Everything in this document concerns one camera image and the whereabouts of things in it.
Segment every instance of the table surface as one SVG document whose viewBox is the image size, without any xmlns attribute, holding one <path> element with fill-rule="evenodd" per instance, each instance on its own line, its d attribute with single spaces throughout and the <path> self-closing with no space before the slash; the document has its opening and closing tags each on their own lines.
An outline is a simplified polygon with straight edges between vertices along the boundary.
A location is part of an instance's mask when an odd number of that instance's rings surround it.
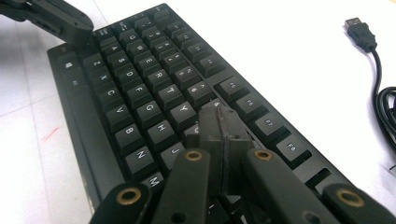
<svg viewBox="0 0 396 224">
<path fill-rule="evenodd" d="M 95 28 L 160 1 L 70 0 Z M 166 2 L 358 188 L 396 215 L 395 154 L 375 121 L 375 62 L 344 22 L 376 35 L 381 89 L 396 85 L 389 0 Z M 61 43 L 0 17 L 0 223 L 87 223 L 92 212 L 47 50 Z"/>
</svg>

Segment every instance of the keyboard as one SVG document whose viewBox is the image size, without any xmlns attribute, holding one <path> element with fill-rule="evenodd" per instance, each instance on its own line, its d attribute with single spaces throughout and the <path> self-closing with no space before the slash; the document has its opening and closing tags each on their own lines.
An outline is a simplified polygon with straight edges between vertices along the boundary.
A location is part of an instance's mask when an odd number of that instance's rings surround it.
<svg viewBox="0 0 396 224">
<path fill-rule="evenodd" d="M 166 4 L 93 31 L 82 49 L 62 44 L 48 56 L 92 209 L 126 181 L 161 194 L 205 106 L 235 110 L 255 146 L 274 151 L 317 194 L 350 184 Z M 216 199 L 209 206 L 213 223 L 233 220 L 237 209 Z"/>
</svg>

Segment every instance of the usb plug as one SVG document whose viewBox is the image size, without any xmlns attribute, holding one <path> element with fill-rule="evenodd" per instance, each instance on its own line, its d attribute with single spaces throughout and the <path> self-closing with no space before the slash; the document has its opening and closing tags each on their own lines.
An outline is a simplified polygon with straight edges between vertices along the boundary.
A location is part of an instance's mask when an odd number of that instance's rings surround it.
<svg viewBox="0 0 396 224">
<path fill-rule="evenodd" d="M 375 35 L 371 33 L 369 26 L 365 22 L 361 22 L 359 18 L 347 20 L 346 31 L 356 45 L 364 49 L 366 53 L 372 52 L 376 48 Z"/>
</svg>

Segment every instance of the usb cable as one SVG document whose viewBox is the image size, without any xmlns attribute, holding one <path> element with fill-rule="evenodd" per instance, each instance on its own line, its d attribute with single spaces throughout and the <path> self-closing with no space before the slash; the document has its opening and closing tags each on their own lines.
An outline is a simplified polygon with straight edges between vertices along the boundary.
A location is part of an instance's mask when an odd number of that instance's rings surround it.
<svg viewBox="0 0 396 224">
<path fill-rule="evenodd" d="M 376 81 L 372 92 L 373 108 L 376 119 L 382 134 L 396 153 L 396 87 L 387 87 L 379 91 L 382 79 L 381 61 L 376 52 L 375 35 L 369 30 L 369 26 L 365 22 L 361 22 L 359 18 L 346 21 L 346 30 L 348 35 L 355 41 L 356 45 L 363 49 L 366 53 L 372 53 L 376 65 Z M 393 100 L 393 107 L 390 107 L 389 100 Z"/>
</svg>

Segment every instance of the space bar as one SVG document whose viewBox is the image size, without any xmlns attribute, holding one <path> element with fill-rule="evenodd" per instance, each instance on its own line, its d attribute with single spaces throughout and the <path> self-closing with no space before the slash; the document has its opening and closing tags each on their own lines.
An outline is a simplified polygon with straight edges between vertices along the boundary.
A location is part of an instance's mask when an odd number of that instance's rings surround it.
<svg viewBox="0 0 396 224">
<path fill-rule="evenodd" d="M 90 90 L 88 88 L 79 89 L 69 102 L 78 126 L 80 143 L 91 170 L 98 200 L 102 201 L 113 188 L 125 181 L 92 102 Z"/>
</svg>

